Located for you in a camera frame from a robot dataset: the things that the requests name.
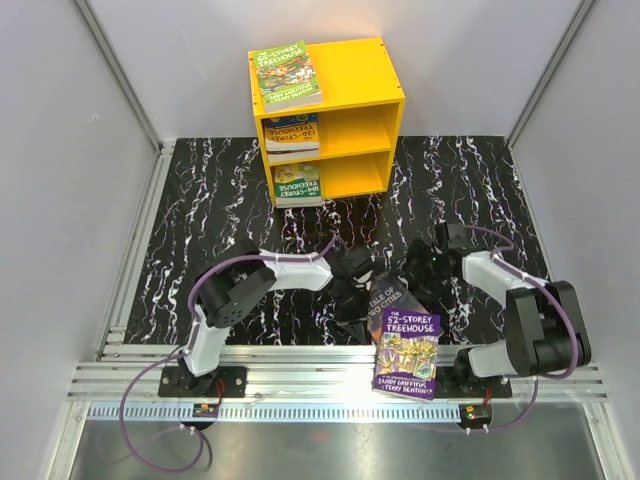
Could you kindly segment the dark blue treehouse book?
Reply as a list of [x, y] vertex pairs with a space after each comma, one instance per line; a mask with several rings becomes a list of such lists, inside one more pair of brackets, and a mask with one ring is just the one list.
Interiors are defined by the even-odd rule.
[[323, 204], [322, 197], [304, 197], [304, 198], [277, 198], [275, 206], [277, 208], [304, 208], [318, 207]]

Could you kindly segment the lime 65-storey treehouse book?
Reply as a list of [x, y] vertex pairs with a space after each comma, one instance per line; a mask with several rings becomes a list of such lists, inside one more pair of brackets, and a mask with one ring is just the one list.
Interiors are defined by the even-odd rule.
[[320, 104], [322, 90], [304, 41], [250, 54], [259, 97], [266, 113]]

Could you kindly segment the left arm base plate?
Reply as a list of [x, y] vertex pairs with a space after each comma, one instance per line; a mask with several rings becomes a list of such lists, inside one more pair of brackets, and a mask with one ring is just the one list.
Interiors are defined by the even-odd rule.
[[194, 376], [185, 366], [164, 367], [158, 386], [161, 398], [195, 398], [187, 416], [180, 420], [188, 428], [203, 431], [219, 417], [222, 401], [245, 397], [248, 368], [219, 366], [214, 372]]

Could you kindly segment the yellow 130-storey treehouse book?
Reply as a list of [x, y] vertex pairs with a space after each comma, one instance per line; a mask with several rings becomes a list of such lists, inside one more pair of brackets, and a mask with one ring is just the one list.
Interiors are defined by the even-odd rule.
[[317, 113], [267, 118], [262, 125], [268, 152], [316, 150], [320, 147]]

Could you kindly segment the dark Tale of Two Cities book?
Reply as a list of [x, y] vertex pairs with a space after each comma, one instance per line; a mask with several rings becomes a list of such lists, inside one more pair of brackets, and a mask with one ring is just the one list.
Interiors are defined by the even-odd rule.
[[387, 308], [426, 312], [402, 278], [390, 274], [380, 276], [371, 285], [367, 314], [367, 329], [374, 344], [380, 341], [384, 310]]

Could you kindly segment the green treehouse book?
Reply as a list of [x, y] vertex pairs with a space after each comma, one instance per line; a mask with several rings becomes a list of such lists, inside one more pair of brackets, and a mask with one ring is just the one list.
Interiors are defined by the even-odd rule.
[[319, 166], [300, 162], [274, 167], [275, 203], [277, 198], [322, 197]]

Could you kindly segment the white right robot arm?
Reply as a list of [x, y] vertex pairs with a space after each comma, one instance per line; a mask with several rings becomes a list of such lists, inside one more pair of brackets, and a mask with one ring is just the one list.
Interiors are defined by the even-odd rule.
[[504, 259], [506, 240], [493, 249], [474, 245], [475, 226], [441, 222], [436, 238], [408, 247], [402, 276], [410, 292], [433, 305], [441, 288], [457, 280], [495, 300], [504, 314], [504, 338], [459, 351], [444, 383], [475, 397], [493, 381], [542, 376], [565, 379], [588, 365], [592, 349], [574, 286], [548, 281]]

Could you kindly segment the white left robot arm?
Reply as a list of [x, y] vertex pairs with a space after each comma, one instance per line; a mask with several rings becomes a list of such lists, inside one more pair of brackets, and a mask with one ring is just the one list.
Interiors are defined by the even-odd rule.
[[374, 260], [365, 247], [336, 251], [338, 242], [333, 238], [322, 251], [311, 254], [269, 252], [248, 239], [225, 250], [216, 264], [199, 274], [189, 293], [192, 328], [178, 360], [177, 386], [194, 397], [213, 390], [231, 327], [271, 291], [328, 292], [339, 328], [359, 343], [368, 343]]

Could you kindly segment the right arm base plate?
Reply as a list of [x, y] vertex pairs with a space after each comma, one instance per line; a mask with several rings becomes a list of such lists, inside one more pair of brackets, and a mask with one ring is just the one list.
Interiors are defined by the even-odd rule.
[[437, 368], [435, 398], [455, 401], [460, 417], [458, 425], [465, 433], [487, 433], [493, 420], [491, 401], [512, 396], [510, 381], [502, 377], [469, 380], [458, 377], [452, 367]]

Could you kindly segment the purple 52-storey treehouse book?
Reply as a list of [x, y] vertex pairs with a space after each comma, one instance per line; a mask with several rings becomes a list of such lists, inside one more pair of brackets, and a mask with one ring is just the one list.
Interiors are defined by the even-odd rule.
[[372, 389], [412, 400], [432, 401], [440, 334], [438, 315], [386, 308]]

